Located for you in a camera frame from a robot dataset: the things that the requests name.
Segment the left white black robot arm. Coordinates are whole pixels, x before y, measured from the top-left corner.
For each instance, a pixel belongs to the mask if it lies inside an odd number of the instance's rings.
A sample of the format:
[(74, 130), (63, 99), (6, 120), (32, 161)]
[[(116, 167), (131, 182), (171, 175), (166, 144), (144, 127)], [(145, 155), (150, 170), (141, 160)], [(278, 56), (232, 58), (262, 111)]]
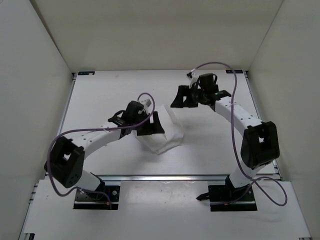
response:
[(58, 135), (50, 146), (44, 169), (53, 184), (58, 181), (70, 191), (79, 189), (93, 199), (106, 196), (105, 183), (83, 169), (85, 159), (100, 148), (135, 132), (138, 136), (163, 134), (158, 112), (148, 111), (146, 102), (131, 101), (125, 110), (116, 112), (100, 128), (82, 129), (79, 138)]

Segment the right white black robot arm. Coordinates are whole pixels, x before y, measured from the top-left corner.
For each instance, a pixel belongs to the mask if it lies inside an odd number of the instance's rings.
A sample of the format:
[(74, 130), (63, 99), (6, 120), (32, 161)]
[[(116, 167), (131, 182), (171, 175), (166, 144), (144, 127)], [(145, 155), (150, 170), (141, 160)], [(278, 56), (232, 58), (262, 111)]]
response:
[(189, 72), (189, 85), (180, 85), (171, 108), (196, 108), (209, 106), (215, 113), (232, 124), (231, 130), (242, 136), (237, 168), (225, 180), (224, 195), (236, 200), (242, 189), (249, 185), (256, 174), (280, 155), (276, 125), (251, 115), (237, 104), (232, 94), (220, 90), (214, 73), (197, 76)]

